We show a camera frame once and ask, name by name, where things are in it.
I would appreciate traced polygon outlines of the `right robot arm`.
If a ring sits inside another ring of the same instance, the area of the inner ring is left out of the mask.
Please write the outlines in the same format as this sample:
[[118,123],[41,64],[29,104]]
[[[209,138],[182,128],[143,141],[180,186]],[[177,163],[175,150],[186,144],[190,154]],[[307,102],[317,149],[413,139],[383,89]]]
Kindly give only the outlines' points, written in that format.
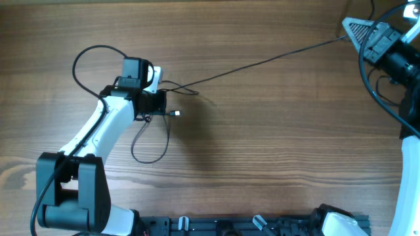
[[[346,17],[343,28],[358,52],[362,81],[372,98],[402,126],[402,177],[390,235],[419,234],[419,51],[411,41],[419,34],[415,25],[407,33],[382,21]],[[406,93],[394,112],[372,90],[365,64],[383,70]]]

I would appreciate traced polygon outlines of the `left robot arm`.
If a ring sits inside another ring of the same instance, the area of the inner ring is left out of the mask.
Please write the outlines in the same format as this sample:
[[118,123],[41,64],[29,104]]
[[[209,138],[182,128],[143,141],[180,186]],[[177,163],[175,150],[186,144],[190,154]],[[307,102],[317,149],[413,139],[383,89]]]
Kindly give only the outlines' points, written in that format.
[[87,235],[145,233],[138,212],[112,204],[104,165],[133,122],[165,115],[166,93],[158,89],[162,77],[151,62],[124,58],[122,74],[96,95],[97,107],[76,136],[38,158],[31,225]]

